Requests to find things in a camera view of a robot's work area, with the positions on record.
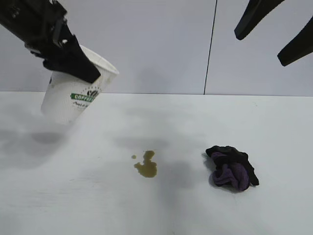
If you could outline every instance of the coffee spill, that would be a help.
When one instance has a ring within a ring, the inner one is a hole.
[[[146,151],[143,155],[143,165],[141,163],[134,165],[139,174],[143,177],[153,178],[157,175],[157,164],[151,161],[154,155],[154,151]]]

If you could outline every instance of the white paper cup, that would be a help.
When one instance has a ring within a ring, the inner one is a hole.
[[[69,124],[78,118],[119,74],[106,59],[84,46],[81,48],[101,76],[90,84],[67,73],[52,73],[41,111],[49,119],[60,124]]]

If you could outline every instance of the cloth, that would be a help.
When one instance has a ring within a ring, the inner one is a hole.
[[[207,149],[206,153],[216,165],[212,178],[217,186],[232,185],[237,190],[244,191],[250,184],[259,185],[247,153],[230,146],[214,146]]]

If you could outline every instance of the table surface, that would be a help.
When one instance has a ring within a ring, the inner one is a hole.
[[[313,98],[101,94],[61,126],[43,96],[0,93],[2,235],[313,234]],[[247,152],[260,185],[214,186],[213,145]],[[147,150],[154,178],[134,168]]]

